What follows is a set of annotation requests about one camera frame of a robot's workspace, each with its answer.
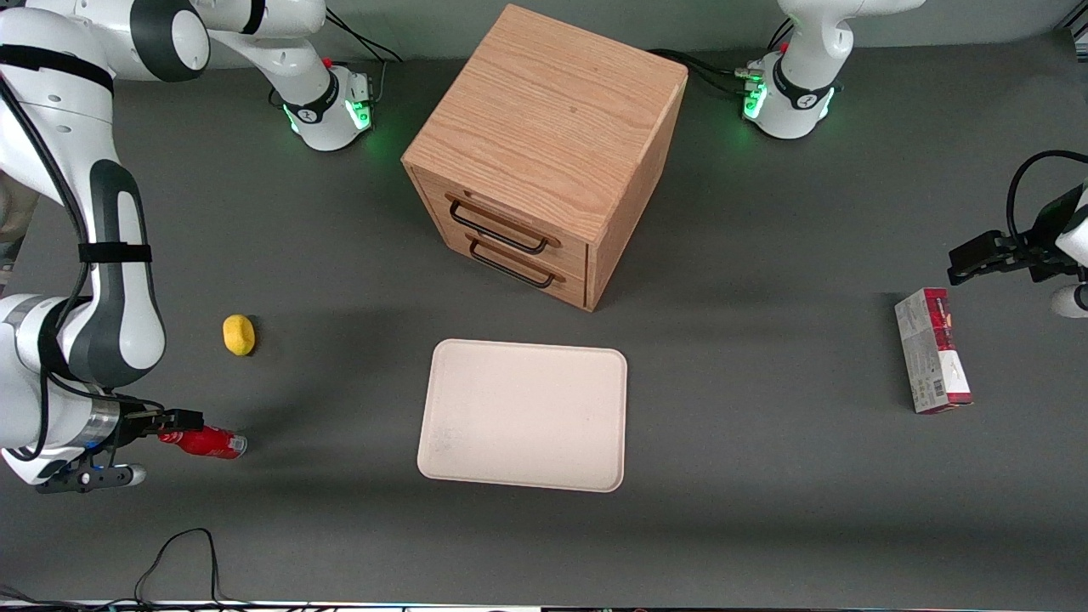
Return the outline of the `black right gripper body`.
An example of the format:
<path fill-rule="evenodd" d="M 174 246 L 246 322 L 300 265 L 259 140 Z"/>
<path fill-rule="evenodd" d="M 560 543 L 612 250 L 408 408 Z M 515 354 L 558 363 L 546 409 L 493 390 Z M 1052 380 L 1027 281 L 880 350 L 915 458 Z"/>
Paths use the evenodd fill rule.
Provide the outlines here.
<path fill-rule="evenodd" d="M 114 464 L 113 456 L 120 448 L 128 445 L 133 441 L 154 434 L 161 426 L 158 418 L 164 415 L 163 407 L 156 407 L 139 403 L 115 403 L 118 408 L 118 419 L 113 423 L 112 430 L 106 434 L 104 440 L 94 443 L 82 453 L 82 468 L 92 468 L 96 456 L 106 453 L 106 466 Z"/>

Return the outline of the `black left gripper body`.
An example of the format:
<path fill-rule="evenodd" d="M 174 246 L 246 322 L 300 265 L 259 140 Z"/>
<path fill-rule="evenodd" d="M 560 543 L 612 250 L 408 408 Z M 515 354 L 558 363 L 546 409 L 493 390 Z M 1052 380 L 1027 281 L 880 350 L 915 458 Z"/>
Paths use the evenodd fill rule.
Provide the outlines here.
<path fill-rule="evenodd" d="M 1018 234 L 1026 247 L 1025 260 L 1034 283 L 1041 283 L 1054 276 L 1085 278 L 1085 236 L 1077 241 L 1063 238 L 1074 222 L 1085 229 L 1085 192 L 1068 191 L 1046 204 L 1038 212 L 1030 229 Z"/>

